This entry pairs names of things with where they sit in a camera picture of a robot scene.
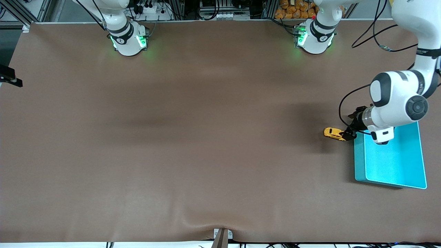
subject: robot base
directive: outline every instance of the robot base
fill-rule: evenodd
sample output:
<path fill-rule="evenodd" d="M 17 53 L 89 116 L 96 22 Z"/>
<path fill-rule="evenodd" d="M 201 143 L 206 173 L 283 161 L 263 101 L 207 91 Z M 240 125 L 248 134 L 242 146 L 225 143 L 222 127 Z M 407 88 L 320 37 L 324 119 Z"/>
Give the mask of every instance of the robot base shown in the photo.
<path fill-rule="evenodd" d="M 113 42 L 115 51 L 118 51 L 124 56 L 133 56 L 142 50 L 147 50 L 149 43 L 149 30 L 145 26 L 137 22 L 130 22 L 133 25 L 133 35 L 127 40 L 126 44 L 119 44 Z"/>
<path fill-rule="evenodd" d="M 324 52 L 330 45 L 334 34 L 325 42 L 317 41 L 317 38 L 312 35 L 310 26 L 313 22 L 313 19 L 308 19 L 305 22 L 299 24 L 299 26 L 305 27 L 305 30 L 298 37 L 294 37 L 294 43 L 296 47 L 300 47 L 308 53 L 311 54 L 320 54 Z"/>

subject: black device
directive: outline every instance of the black device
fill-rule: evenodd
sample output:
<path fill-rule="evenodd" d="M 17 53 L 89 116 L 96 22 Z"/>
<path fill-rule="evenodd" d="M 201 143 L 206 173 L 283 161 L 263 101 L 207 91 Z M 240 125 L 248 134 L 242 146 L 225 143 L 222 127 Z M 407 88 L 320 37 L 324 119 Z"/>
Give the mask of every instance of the black device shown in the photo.
<path fill-rule="evenodd" d="M 17 87 L 23 87 L 23 81 L 16 78 L 15 70 L 0 64 L 0 82 L 10 83 Z"/>

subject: blue bin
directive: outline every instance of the blue bin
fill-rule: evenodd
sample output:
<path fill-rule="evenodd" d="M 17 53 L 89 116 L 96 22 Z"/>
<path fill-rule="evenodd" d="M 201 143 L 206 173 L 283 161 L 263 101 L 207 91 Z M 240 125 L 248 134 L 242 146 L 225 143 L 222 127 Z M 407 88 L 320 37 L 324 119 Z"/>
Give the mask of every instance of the blue bin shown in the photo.
<path fill-rule="evenodd" d="M 354 140 L 355 179 L 398 188 L 427 188 L 418 122 L 396 127 L 395 138 L 377 145 L 370 135 Z"/>

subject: yellow toy car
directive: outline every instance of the yellow toy car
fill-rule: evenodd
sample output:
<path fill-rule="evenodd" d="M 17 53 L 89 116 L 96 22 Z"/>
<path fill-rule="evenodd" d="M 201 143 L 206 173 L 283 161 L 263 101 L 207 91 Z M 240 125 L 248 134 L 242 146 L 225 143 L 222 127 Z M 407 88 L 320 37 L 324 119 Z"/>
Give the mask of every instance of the yellow toy car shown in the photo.
<path fill-rule="evenodd" d="M 343 130 L 340 130 L 338 128 L 325 128 L 323 130 L 323 135 L 325 137 L 331 138 L 331 139 L 337 139 L 339 141 L 346 141 L 343 139 L 340 133 L 342 133 Z"/>

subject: table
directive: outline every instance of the table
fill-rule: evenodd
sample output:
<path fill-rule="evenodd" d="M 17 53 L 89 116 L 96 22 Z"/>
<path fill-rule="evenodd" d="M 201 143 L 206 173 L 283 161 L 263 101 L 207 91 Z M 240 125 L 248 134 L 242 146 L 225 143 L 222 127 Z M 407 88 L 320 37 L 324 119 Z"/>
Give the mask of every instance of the table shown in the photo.
<path fill-rule="evenodd" d="M 379 21 L 378 30 L 392 21 Z M 159 23 L 123 57 L 98 25 L 33 24 L 1 87 L 2 242 L 178 241 L 233 230 L 248 242 L 440 241 L 441 97 L 421 122 L 427 190 L 354 180 L 340 99 L 415 50 L 342 21 L 321 55 L 267 21 Z M 378 36 L 393 49 L 415 37 Z M 342 112 L 370 103 L 368 90 Z"/>

